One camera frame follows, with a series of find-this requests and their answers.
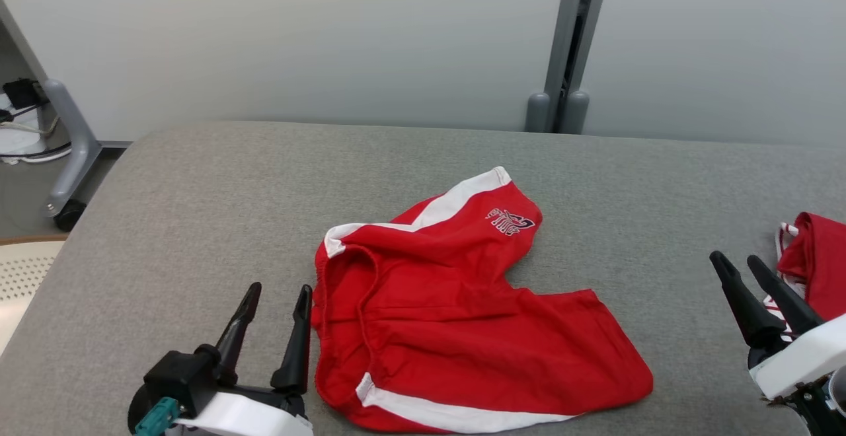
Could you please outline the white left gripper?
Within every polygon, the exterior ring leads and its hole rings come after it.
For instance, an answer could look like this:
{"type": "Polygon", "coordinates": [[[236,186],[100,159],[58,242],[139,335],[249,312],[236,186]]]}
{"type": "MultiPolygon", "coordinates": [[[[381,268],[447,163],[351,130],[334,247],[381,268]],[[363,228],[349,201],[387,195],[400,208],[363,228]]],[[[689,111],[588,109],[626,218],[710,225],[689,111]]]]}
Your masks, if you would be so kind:
{"type": "Polygon", "coordinates": [[[215,379],[221,386],[204,388],[196,414],[175,421],[174,435],[313,435],[303,394],[309,384],[309,345],[313,289],[303,285],[292,312],[293,328],[283,363],[271,378],[272,388],[234,386],[236,367],[248,325],[262,294],[260,282],[251,283],[231,316],[217,345],[220,360],[215,379]]]}

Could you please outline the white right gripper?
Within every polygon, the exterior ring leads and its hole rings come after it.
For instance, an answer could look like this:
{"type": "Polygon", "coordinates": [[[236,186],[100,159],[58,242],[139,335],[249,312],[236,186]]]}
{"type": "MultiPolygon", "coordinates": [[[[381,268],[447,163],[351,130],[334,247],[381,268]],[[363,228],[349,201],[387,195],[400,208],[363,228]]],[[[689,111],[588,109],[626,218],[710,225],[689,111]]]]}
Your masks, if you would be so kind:
{"type": "Polygon", "coordinates": [[[747,265],[759,287],[773,298],[794,336],[800,336],[785,349],[786,342],[782,338],[785,323],[768,312],[744,285],[740,271],[727,256],[713,250],[709,260],[744,343],[750,349],[777,352],[750,369],[750,376],[764,397],[770,400],[788,397],[801,385],[812,384],[844,367],[844,315],[825,322],[759,256],[749,255],[747,265]]]}

